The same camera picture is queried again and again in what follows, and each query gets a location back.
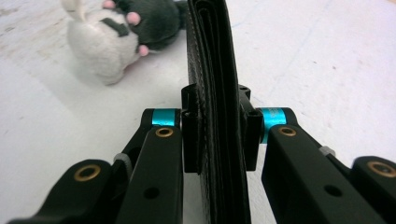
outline pink paw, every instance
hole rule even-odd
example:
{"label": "pink paw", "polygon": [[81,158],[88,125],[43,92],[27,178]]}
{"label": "pink paw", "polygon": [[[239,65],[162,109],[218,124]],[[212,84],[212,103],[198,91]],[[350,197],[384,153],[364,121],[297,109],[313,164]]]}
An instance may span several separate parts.
{"label": "pink paw", "polygon": [[140,16],[135,12],[130,12],[126,15],[126,20],[133,25],[137,25],[140,22]]}
{"label": "pink paw", "polygon": [[149,54],[149,48],[146,45],[140,45],[139,54],[142,57],[147,56]]}
{"label": "pink paw", "polygon": [[116,4],[112,1],[112,0],[106,0],[105,2],[103,2],[102,4],[102,8],[115,8]]}

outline white surface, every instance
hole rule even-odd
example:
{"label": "white surface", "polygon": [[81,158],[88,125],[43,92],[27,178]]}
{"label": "white surface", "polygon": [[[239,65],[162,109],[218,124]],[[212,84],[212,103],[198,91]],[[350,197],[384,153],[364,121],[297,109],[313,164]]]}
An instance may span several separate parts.
{"label": "white surface", "polygon": [[[291,107],[346,165],[365,155],[396,161],[396,4],[230,0],[228,7],[239,82],[255,106]],[[33,215],[74,163],[112,161],[145,108],[181,106],[184,32],[105,87],[66,46],[68,20],[58,1],[0,3],[0,223]],[[248,174],[253,223],[275,222],[260,181],[264,152]],[[185,223],[203,223],[198,183],[186,175]]]}

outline plush toy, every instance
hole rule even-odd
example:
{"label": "plush toy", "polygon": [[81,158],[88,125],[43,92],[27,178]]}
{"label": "plush toy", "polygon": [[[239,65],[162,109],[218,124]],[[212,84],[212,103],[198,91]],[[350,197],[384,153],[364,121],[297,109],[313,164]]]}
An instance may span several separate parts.
{"label": "plush toy", "polygon": [[185,1],[120,0],[85,13],[81,0],[61,0],[74,19],[67,30],[76,57],[106,85],[123,77],[126,66],[173,43],[185,27]]}

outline brass ring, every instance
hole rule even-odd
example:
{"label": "brass ring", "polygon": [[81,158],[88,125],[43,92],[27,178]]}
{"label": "brass ring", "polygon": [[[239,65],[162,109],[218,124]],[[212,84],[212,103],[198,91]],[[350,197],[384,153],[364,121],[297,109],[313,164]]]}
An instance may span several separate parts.
{"label": "brass ring", "polygon": [[[380,166],[386,167],[387,169],[389,169],[389,172],[384,172],[384,171],[378,170],[377,168],[375,168],[376,165],[380,165]],[[378,175],[382,175],[382,176],[384,176],[384,177],[389,177],[389,178],[396,177],[396,170],[395,170],[393,167],[391,167],[391,166],[385,164],[384,162],[380,162],[380,161],[369,161],[369,162],[367,162],[367,166],[368,166],[372,171],[374,171],[376,174],[378,174]]]}
{"label": "brass ring", "polygon": [[159,137],[169,137],[173,134],[173,130],[170,128],[161,128],[158,129],[155,134],[157,134]]}
{"label": "brass ring", "polygon": [[[92,170],[88,175],[84,175],[83,172],[87,170]],[[100,166],[96,164],[86,165],[79,168],[75,173],[75,180],[78,182],[85,182],[96,178],[100,173]]]}
{"label": "brass ring", "polygon": [[278,129],[278,131],[279,131],[281,134],[286,135],[286,136],[289,136],[289,137],[293,137],[294,135],[297,134],[296,131],[294,131],[293,129],[288,128],[288,127],[280,127],[280,128]]}

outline leather wallet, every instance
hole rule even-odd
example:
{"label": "leather wallet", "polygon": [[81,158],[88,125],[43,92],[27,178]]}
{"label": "leather wallet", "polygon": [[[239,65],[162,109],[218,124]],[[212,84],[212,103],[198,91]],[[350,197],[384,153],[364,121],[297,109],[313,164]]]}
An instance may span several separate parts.
{"label": "leather wallet", "polygon": [[186,21],[189,82],[203,121],[201,170],[207,223],[250,223],[238,80],[223,0],[190,0]]}

